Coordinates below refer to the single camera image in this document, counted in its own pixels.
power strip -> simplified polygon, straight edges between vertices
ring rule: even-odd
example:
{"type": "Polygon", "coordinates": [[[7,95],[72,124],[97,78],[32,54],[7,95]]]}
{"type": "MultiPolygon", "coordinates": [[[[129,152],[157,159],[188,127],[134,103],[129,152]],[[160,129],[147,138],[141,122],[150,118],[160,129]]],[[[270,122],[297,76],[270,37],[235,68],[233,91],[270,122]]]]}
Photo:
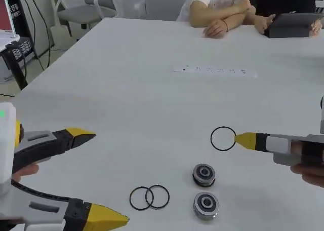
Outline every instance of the power strip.
{"type": "Polygon", "coordinates": [[[206,75],[215,75],[215,76],[227,76],[227,77],[248,77],[248,78],[257,78],[257,74],[251,70],[244,69],[226,69],[226,68],[217,68],[215,66],[179,66],[173,68],[174,72],[182,73],[200,73],[206,75]]]}

black tablet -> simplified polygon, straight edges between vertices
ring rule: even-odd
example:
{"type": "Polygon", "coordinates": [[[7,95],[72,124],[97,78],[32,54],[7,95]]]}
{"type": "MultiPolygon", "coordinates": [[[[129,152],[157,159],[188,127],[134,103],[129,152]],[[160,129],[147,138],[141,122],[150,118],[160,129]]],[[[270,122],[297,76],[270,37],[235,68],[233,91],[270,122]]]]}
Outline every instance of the black tablet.
{"type": "Polygon", "coordinates": [[[271,27],[310,27],[316,20],[323,18],[321,13],[283,13],[273,19],[271,27]]]}
{"type": "Polygon", "coordinates": [[[269,38],[309,37],[311,25],[324,17],[321,13],[284,13],[276,16],[264,31],[269,38]]]}

black cable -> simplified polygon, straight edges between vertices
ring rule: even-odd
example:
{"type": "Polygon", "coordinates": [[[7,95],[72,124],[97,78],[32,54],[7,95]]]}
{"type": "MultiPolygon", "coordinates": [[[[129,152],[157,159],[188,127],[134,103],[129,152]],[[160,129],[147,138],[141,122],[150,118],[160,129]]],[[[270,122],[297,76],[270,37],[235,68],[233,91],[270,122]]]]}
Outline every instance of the black cable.
{"type": "Polygon", "coordinates": [[[9,95],[9,94],[3,94],[3,93],[0,93],[1,96],[5,96],[5,97],[10,97],[10,98],[14,98],[15,96],[13,95],[9,95]]]}
{"type": "Polygon", "coordinates": [[[43,22],[44,22],[44,25],[45,25],[45,28],[46,28],[46,33],[47,33],[47,39],[48,39],[48,42],[49,42],[49,58],[48,58],[48,62],[47,62],[47,67],[48,68],[51,64],[51,40],[50,40],[50,33],[49,33],[49,29],[47,27],[47,24],[46,24],[46,21],[45,21],[45,18],[44,16],[42,15],[38,5],[36,4],[36,1],[35,0],[32,0],[32,2],[34,3],[40,17],[42,18],[43,22]]]}
{"type": "Polygon", "coordinates": [[[228,129],[228,130],[230,130],[230,131],[232,131],[232,132],[234,133],[234,136],[236,136],[236,132],[235,132],[232,128],[228,127],[228,126],[220,126],[220,127],[217,127],[217,128],[216,128],[215,130],[213,130],[213,132],[211,133],[211,144],[212,144],[212,146],[214,147],[214,149],[216,149],[216,150],[218,150],[218,151],[228,151],[228,150],[232,149],[232,148],[235,146],[236,141],[234,141],[233,145],[230,146],[230,147],[227,148],[227,149],[220,149],[220,148],[215,147],[215,145],[214,145],[214,143],[213,143],[213,134],[215,133],[215,131],[217,131],[217,130],[219,130],[219,129],[228,129]]]}
{"type": "Polygon", "coordinates": [[[31,10],[30,10],[30,6],[29,6],[28,2],[26,0],[24,0],[24,1],[25,1],[26,5],[27,5],[27,9],[28,9],[28,12],[30,14],[30,18],[31,18],[33,28],[34,28],[33,39],[32,39],[32,41],[30,41],[31,48],[34,51],[34,55],[35,55],[36,59],[38,60],[39,64],[41,65],[42,70],[44,71],[45,69],[44,69],[44,67],[42,65],[42,62],[41,62],[41,60],[40,60],[40,58],[39,58],[39,56],[38,56],[38,54],[36,52],[36,49],[35,49],[35,44],[36,44],[36,23],[35,23],[35,20],[34,20],[32,14],[31,14],[31,10]]]}

bracelet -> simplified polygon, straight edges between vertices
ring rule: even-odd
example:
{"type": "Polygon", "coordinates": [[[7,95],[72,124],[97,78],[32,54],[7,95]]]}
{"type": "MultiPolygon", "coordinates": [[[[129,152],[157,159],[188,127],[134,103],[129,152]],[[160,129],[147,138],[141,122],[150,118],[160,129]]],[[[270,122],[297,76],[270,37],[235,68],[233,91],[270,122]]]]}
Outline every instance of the bracelet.
{"type": "Polygon", "coordinates": [[[226,25],[226,32],[228,32],[228,26],[227,26],[227,23],[223,20],[223,19],[221,19],[224,23],[225,23],[225,25],[226,25]]]}

white table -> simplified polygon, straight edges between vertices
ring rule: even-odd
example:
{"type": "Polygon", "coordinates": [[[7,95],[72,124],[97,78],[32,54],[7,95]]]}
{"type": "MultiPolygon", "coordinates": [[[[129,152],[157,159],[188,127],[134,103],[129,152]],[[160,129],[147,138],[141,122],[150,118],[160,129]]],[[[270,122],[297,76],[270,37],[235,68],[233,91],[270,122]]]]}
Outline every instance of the white table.
{"type": "MultiPolygon", "coordinates": [[[[322,230],[324,189],[274,164],[271,154],[216,151],[209,136],[223,125],[237,133],[317,134],[323,36],[270,40],[242,26],[212,40],[201,32],[161,21],[97,25],[13,99],[26,130],[80,127],[97,137],[43,163],[23,184],[107,205],[130,217],[125,231],[322,230]],[[255,70],[258,78],[172,72],[187,63],[255,70]],[[220,202],[212,223],[192,210],[203,191],[191,177],[199,163],[216,170],[207,189],[220,202]],[[132,209],[130,192],[153,184],[169,189],[169,205],[132,209]]],[[[164,197],[156,190],[154,203],[164,197]]]]}

